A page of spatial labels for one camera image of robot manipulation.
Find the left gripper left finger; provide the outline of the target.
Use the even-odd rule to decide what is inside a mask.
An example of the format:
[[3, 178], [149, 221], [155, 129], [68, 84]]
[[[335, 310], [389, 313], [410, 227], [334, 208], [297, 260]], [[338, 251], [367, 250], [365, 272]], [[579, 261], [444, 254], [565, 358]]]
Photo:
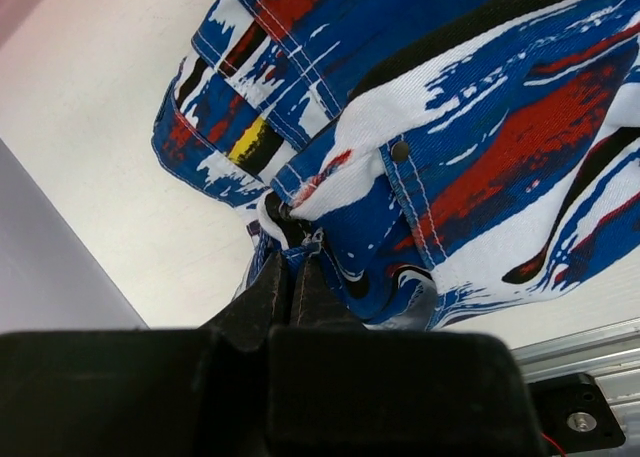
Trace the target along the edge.
[[289, 271], [280, 252], [272, 253], [256, 280], [200, 329], [211, 330], [237, 350], [257, 350], [270, 329], [290, 318]]

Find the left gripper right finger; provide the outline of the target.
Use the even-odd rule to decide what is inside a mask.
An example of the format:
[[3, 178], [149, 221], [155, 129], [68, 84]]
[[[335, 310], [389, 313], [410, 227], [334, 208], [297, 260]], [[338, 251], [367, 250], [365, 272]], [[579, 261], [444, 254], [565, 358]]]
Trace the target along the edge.
[[365, 330], [361, 321], [329, 288], [319, 259], [308, 257], [296, 276], [287, 331], [302, 334]]

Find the blue white red patterned trousers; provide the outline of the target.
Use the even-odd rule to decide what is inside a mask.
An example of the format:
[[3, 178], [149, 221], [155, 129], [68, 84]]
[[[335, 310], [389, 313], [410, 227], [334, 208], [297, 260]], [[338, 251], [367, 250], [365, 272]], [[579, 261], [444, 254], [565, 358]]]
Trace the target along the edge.
[[370, 328], [560, 297], [639, 245], [639, 0], [216, 0], [151, 139]]

